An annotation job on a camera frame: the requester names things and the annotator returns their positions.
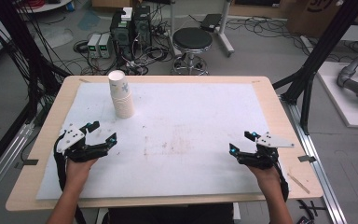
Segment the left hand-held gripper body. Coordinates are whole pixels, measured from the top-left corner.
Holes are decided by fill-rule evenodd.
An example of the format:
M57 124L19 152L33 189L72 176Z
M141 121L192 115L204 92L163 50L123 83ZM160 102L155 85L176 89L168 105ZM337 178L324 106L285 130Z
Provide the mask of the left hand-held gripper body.
M86 134L83 134L74 124L70 124L57 139L56 152L75 162L85 162L107 156L109 147L106 143L87 145Z

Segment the stack of white paper cups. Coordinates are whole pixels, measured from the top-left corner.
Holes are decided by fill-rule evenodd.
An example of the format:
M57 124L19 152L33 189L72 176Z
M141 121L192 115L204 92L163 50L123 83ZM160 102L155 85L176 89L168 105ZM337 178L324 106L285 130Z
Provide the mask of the stack of white paper cups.
M114 70L108 74L109 87L116 115L121 119L128 119L134 115L134 105L129 82L121 70Z

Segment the person's right hand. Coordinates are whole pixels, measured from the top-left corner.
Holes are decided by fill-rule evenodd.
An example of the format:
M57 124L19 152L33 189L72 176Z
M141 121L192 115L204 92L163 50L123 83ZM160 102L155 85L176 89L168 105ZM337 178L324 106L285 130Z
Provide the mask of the person's right hand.
M257 184L263 193L277 193L281 190L280 178L274 168L261 170L258 168L250 167L249 170L256 177Z

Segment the thin wooden stick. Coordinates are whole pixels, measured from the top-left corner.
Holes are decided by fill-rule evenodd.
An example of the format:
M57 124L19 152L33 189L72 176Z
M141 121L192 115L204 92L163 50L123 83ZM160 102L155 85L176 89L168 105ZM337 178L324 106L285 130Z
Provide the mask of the thin wooden stick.
M306 193L310 194L310 190L306 188L297 178L291 174L287 174L298 186L300 186Z

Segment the black tape strip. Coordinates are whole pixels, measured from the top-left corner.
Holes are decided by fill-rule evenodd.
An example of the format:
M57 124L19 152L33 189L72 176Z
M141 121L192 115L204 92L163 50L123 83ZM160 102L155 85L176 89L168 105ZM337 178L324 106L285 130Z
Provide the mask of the black tape strip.
M38 164L38 161L39 160L25 160L25 161L18 161L14 168L16 169L22 169L24 166L34 166L34 165L37 165Z

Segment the white table mat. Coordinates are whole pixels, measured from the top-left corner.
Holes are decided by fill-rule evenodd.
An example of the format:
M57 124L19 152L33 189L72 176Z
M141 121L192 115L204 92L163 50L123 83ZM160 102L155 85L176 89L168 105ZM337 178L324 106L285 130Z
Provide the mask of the white table mat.
M111 134L117 144L100 158L85 198L147 198L257 193L254 175L230 146L255 152L246 132L269 129L255 87L238 83L132 83L134 114L116 116L105 83L78 88L61 131L98 121L90 145Z

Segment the grey bench power supply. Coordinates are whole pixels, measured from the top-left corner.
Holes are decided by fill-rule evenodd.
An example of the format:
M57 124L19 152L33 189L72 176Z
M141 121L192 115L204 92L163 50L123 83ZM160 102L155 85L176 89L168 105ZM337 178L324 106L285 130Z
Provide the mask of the grey bench power supply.
M100 35L93 35L88 42L89 56L91 58L100 58L101 53L99 50Z
M99 40L99 49L103 58L110 58L113 50L110 34L102 34Z

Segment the white floor board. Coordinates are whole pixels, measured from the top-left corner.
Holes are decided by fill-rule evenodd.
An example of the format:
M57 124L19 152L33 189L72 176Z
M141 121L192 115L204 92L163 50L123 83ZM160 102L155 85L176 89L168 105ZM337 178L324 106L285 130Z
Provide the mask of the white floor board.
M358 128L358 97L340 88L337 76L346 63L325 62L318 71L319 79L347 127Z

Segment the black computer tower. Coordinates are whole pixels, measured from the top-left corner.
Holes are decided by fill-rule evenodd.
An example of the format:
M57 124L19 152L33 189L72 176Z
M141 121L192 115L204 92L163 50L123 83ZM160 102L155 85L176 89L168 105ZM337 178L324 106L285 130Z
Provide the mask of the black computer tower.
M113 38L114 49L117 55L121 55L125 59L131 61L133 59L131 46L134 39L133 22L123 20L125 11L117 9L113 15L110 25L110 33Z
M151 46L150 6L139 6L134 9L133 22L136 39L142 47Z

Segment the black round stool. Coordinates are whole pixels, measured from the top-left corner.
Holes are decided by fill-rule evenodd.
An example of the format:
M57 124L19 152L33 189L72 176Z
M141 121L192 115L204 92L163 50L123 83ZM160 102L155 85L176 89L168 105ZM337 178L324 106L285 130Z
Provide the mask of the black round stool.
M172 64L172 75L207 76L207 63L200 57L212 45L211 35L197 27L179 29L173 34L173 46L182 55L177 56Z

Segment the flat black device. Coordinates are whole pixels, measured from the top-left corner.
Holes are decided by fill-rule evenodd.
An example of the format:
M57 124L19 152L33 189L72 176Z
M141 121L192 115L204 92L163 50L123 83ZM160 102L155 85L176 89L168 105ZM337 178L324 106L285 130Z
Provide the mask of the flat black device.
M207 14L200 24L200 28L207 32L213 32L221 21L221 14Z

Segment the white round table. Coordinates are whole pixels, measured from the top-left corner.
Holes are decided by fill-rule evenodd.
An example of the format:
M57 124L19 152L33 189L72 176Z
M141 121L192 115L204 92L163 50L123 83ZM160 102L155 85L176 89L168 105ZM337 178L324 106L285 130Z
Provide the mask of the white round table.
M60 7L65 7L67 4L72 4L73 0L61 0L60 3L57 4L44 4L42 7L27 7L27 6L23 6L17 9L18 12L20 13L38 13L38 12L45 12L45 11L49 11L52 9L56 9L56 8L60 8Z

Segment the brown cardboard box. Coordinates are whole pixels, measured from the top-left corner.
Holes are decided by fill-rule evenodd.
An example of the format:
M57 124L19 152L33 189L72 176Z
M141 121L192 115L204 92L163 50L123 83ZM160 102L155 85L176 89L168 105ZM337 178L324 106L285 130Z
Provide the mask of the brown cardboard box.
M320 37L345 3L358 0L295 0L290 6L287 30L294 35Z

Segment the aluminium floor rail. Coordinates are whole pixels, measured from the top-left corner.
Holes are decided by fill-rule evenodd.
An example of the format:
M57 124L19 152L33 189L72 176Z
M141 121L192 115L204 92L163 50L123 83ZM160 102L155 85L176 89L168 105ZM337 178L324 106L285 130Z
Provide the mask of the aluminium floor rail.
M0 182L6 175L8 169L12 166L13 162L25 149L27 141L30 139L34 132L34 124L23 124L10 138L8 145L5 147L3 155L0 157Z
M306 134L303 128L300 126L300 111L296 105L289 105L284 100L281 100L283 109L285 110L289 120L292 122L292 126L296 132L297 138L301 146L303 147L307 156L313 157L315 161L310 163L314 173L317 176L319 183L323 190L323 202L326 208L327 214L330 217L332 224L347 224L347 220L343 214L343 211L339 205L335 192L330 184L327 174L324 170L322 161L319 158L316 147L312 142L311 137Z

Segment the black metal frame post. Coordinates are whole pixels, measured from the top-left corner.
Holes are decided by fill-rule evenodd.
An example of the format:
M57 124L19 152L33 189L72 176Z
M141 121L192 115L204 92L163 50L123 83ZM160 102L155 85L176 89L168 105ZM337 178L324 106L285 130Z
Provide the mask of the black metal frame post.
M296 105L297 99L303 95L299 125L305 134L309 134L310 101L313 80L337 43L345 35L358 16L358 0L344 0L343 5L332 19L327 29L303 65L289 77L272 84L274 90L287 84L289 88L281 97L289 105Z

